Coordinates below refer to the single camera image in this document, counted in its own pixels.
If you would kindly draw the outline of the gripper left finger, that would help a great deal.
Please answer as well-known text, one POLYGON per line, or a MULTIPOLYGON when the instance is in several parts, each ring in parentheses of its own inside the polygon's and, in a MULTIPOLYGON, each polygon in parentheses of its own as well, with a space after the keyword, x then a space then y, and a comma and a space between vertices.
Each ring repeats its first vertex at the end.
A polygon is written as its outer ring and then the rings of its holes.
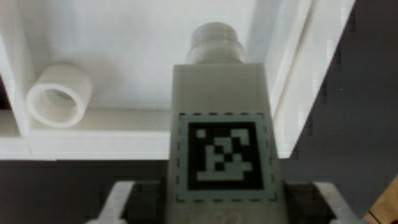
POLYGON ((160 224, 161 203, 160 181, 117 181, 99 214, 83 224, 160 224))

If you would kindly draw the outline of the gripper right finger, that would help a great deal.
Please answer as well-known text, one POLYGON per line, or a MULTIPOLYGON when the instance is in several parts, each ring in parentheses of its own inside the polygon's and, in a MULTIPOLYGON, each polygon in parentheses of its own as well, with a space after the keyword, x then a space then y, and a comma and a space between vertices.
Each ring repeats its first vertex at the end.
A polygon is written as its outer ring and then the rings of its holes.
POLYGON ((284 184, 288 224, 366 224, 330 182, 284 184))

